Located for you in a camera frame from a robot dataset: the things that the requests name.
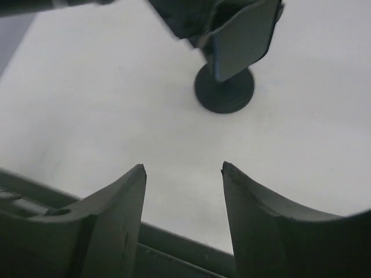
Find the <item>black phone stand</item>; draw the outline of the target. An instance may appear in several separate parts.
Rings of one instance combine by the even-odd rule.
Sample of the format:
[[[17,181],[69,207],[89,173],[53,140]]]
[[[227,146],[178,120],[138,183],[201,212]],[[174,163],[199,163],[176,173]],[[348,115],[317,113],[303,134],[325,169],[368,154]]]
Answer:
[[[254,77],[248,67],[230,79],[219,82],[206,63],[194,80],[194,93],[198,102],[216,114],[232,114],[245,108],[253,97],[254,89]]]

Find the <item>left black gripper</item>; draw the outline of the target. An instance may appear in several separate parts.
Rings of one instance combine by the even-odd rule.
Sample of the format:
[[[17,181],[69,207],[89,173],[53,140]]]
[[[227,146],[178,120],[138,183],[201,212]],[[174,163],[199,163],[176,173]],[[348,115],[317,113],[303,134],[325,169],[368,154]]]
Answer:
[[[178,39],[195,49],[213,49],[212,32],[256,1],[149,1]]]

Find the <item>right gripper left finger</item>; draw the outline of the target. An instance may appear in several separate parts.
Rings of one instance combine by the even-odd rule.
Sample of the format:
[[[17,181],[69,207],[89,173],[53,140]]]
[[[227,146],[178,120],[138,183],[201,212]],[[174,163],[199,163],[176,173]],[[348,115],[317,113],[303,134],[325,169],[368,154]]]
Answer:
[[[147,175],[135,165],[76,200],[1,172],[2,277],[130,277]]]

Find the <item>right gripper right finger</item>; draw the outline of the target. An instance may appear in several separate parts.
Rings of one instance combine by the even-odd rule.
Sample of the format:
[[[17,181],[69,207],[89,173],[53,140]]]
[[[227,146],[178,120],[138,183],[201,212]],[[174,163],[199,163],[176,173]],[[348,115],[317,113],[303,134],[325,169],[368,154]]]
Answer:
[[[347,217],[289,200],[229,162],[221,170],[239,277],[369,277],[370,212]]]

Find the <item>black smartphone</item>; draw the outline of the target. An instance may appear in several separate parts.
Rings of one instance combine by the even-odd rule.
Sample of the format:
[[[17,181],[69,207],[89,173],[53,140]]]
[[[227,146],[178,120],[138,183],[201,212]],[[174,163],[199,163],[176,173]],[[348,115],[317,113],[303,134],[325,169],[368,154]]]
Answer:
[[[217,81],[230,79],[266,55],[281,14],[281,1],[256,1],[213,30],[213,72]]]

